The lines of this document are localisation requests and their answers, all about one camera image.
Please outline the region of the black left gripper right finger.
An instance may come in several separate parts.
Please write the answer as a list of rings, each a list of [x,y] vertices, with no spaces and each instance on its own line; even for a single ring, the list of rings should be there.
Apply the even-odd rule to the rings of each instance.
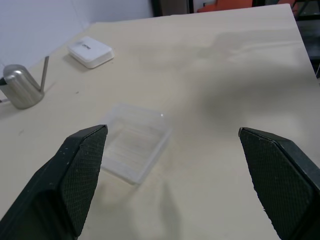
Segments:
[[[320,168],[291,140],[241,127],[254,190],[281,240],[320,240]]]

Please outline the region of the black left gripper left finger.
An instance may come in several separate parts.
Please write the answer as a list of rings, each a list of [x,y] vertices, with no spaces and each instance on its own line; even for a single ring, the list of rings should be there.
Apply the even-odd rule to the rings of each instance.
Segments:
[[[105,124],[67,137],[0,220],[0,240],[78,240],[98,183]]]

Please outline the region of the clear plastic container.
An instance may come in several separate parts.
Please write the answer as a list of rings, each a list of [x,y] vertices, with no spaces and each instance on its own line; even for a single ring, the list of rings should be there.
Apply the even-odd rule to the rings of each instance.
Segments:
[[[172,126],[168,117],[162,112],[117,104],[101,123],[108,128],[101,168],[140,185],[170,139]]]

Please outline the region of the silver metal watering can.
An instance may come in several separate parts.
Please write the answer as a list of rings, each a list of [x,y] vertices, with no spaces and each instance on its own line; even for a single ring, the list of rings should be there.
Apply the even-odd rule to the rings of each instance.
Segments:
[[[15,108],[19,110],[31,108],[44,98],[49,58],[49,56],[44,58],[40,84],[23,65],[10,64],[4,67],[3,77],[0,78],[0,91]]]

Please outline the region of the white flat box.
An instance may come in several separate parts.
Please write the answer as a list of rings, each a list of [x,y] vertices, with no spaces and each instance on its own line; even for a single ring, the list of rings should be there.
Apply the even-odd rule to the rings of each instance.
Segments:
[[[110,46],[89,36],[68,45],[67,50],[74,59],[88,69],[94,69],[115,57]]]

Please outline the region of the orange object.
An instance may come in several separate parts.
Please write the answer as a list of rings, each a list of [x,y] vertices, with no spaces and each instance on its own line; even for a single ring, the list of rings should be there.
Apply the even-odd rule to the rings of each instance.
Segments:
[[[197,13],[245,9],[251,8],[252,4],[253,0],[216,0],[213,4],[199,8]]]

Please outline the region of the dark cabinet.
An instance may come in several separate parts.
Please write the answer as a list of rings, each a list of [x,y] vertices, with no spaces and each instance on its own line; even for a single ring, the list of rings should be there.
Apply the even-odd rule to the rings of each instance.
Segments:
[[[149,0],[154,17],[193,14],[194,0]]]

